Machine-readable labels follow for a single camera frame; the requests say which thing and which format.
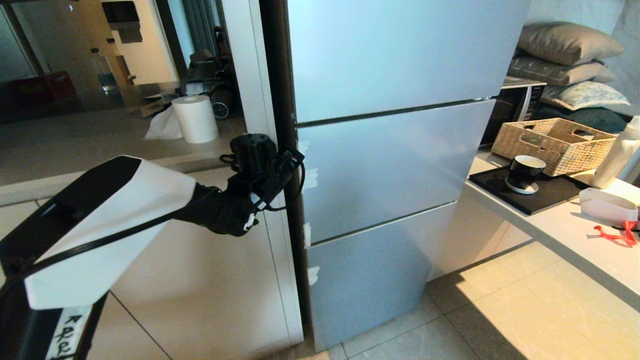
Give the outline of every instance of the white label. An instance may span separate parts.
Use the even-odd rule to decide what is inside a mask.
[[[66,307],[58,320],[46,360],[75,354],[93,305]]]
[[[253,193],[253,192],[249,194],[249,198],[251,199],[251,202],[254,203],[254,204],[256,202],[260,201],[260,197],[256,193]],[[264,201],[263,201],[263,202],[260,203],[260,205],[258,205],[258,209],[262,210],[262,209],[264,209],[265,206],[267,206],[267,204],[265,204]]]

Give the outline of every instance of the black tray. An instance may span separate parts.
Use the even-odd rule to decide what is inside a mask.
[[[590,187],[567,175],[549,177],[542,174],[536,181],[540,190],[531,195],[524,195],[514,192],[504,184],[508,175],[507,166],[473,174],[469,176],[469,180],[527,215],[539,213],[572,199],[578,196],[581,190]]]

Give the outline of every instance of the red box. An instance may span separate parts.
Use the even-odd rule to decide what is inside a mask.
[[[51,102],[76,93],[76,88],[66,71],[14,80],[12,85],[20,101],[29,105]]]

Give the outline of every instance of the kitchen counter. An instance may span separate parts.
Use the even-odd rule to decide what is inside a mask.
[[[507,165],[509,160],[479,151],[471,174]],[[589,183],[593,170],[574,175]],[[602,225],[609,234],[619,232],[597,219],[583,215],[578,199],[560,203],[533,215],[525,215],[467,180],[472,196],[508,222],[538,240],[556,254],[594,278],[602,286],[631,305],[640,307],[640,246],[624,247],[599,236],[593,227]],[[617,179],[605,189],[640,204],[640,189]]]
[[[245,132],[241,117],[218,120],[208,143],[145,140],[149,118],[125,109],[3,124],[0,129],[0,206],[50,197],[85,170],[127,154],[181,172],[223,166],[218,157]]]

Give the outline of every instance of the door frame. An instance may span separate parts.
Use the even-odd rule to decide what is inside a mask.
[[[222,0],[222,6],[247,132],[267,134],[277,144],[259,0]],[[283,206],[284,194],[280,193],[273,204]],[[287,213],[265,211],[264,216],[289,341],[295,345],[304,337]]]

